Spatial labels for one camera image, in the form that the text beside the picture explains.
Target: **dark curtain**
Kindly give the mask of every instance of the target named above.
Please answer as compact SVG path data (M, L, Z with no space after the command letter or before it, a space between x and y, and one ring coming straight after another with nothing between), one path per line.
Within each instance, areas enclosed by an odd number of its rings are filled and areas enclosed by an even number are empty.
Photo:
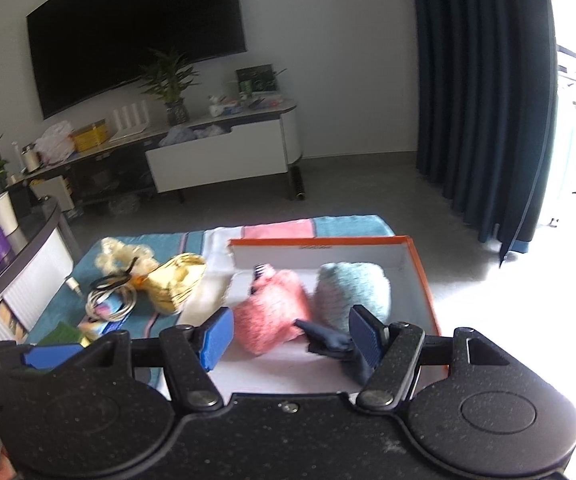
M526 252L545 192L557 64L550 0L415 0L417 168L500 261Z

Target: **white cup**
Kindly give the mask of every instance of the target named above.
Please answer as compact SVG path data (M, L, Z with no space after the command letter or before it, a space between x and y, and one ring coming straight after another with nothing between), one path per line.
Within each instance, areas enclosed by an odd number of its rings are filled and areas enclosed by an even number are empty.
M7 236L14 232L19 223L16 221L16 215L14 214L14 209L12 209L12 202L10 201L10 195L6 191L0 194L0 228Z

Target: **yellow fabric bag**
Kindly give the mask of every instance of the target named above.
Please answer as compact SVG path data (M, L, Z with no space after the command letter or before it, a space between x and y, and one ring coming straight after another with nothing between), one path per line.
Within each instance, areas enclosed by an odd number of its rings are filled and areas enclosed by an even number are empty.
M179 314L205 270L206 260L199 254L179 254L150 272L142 286L158 312Z

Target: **pink fabric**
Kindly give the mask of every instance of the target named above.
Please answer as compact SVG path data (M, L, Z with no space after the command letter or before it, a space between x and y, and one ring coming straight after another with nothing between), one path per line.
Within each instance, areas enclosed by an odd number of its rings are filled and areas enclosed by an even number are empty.
M292 220L278 224L244 226L244 238L314 238L311 219Z
M311 317L297 273L267 267L263 276L252 283L255 293L233 309L235 338L256 355L303 334L293 323Z

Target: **plastic bag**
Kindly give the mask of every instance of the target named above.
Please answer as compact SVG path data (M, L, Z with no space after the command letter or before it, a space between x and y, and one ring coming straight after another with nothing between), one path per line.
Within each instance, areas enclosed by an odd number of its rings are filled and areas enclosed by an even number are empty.
M68 160L74 153L74 141L70 134L74 131L70 121L61 121L50 126L34 143L46 164L58 164Z
M197 139L205 139L206 137L216 137L223 135L226 131L218 124L210 124L205 130L195 130Z
M171 127L167 136L159 142L159 148L179 144L180 142L186 142L188 140L194 140L196 138L197 135L194 130L181 126L181 124L177 124L177 126Z

